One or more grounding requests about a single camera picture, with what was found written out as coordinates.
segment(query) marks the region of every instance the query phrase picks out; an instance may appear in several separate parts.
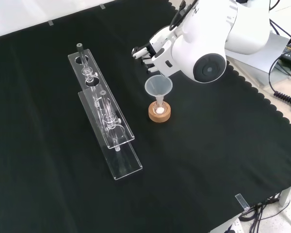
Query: wooden base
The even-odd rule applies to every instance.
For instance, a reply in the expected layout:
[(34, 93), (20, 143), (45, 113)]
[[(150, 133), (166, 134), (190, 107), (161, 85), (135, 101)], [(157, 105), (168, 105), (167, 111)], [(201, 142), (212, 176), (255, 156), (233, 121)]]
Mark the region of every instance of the wooden base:
[(171, 114), (170, 105), (168, 103), (164, 102), (166, 107), (167, 107), (166, 112), (163, 113), (163, 114), (156, 114), (154, 112), (154, 110), (153, 110), (153, 106), (154, 106), (155, 103), (156, 103), (156, 101), (151, 103), (150, 106), (149, 106), (149, 117), (150, 117), (150, 119), (153, 120), (156, 123), (163, 123), (163, 122), (167, 121), (169, 119), (169, 117), (170, 117), (170, 114)]

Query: white wall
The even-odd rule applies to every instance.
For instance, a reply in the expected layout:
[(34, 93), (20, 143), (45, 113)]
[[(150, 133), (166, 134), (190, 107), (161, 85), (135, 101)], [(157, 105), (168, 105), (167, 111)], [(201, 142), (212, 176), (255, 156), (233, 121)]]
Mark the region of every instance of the white wall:
[(0, 36), (113, 0), (0, 0)]

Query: black tablecloth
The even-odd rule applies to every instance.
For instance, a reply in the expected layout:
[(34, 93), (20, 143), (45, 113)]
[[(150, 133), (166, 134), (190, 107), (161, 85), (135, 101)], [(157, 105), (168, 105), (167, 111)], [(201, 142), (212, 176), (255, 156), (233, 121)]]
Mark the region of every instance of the black tablecloth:
[[(0, 37), (0, 233), (206, 233), (291, 186), (291, 125), (228, 66), (171, 77), (168, 122), (149, 120), (150, 76), (131, 50), (168, 25), (167, 0), (119, 0)], [(67, 56), (91, 50), (144, 167), (111, 177)]]

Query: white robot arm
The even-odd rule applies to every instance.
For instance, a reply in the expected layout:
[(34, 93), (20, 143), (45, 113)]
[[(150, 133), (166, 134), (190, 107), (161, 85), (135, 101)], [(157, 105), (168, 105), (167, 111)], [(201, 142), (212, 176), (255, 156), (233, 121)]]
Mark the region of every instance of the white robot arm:
[(196, 82), (213, 82), (225, 71), (225, 49), (252, 54), (264, 47), (270, 31), (269, 5), (270, 0), (249, 0), (246, 6), (234, 0), (195, 0), (181, 23), (158, 31), (132, 56), (154, 64), (149, 72), (170, 76), (181, 70)]

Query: acrylic test tube rack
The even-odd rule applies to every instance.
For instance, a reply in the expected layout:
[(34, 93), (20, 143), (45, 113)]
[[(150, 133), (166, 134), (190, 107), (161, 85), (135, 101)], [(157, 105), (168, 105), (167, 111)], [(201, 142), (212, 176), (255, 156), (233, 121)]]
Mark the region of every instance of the acrylic test tube rack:
[(110, 172), (118, 180), (142, 169), (130, 143), (135, 137), (91, 52), (82, 44), (77, 49), (68, 58), (82, 87), (79, 97)]

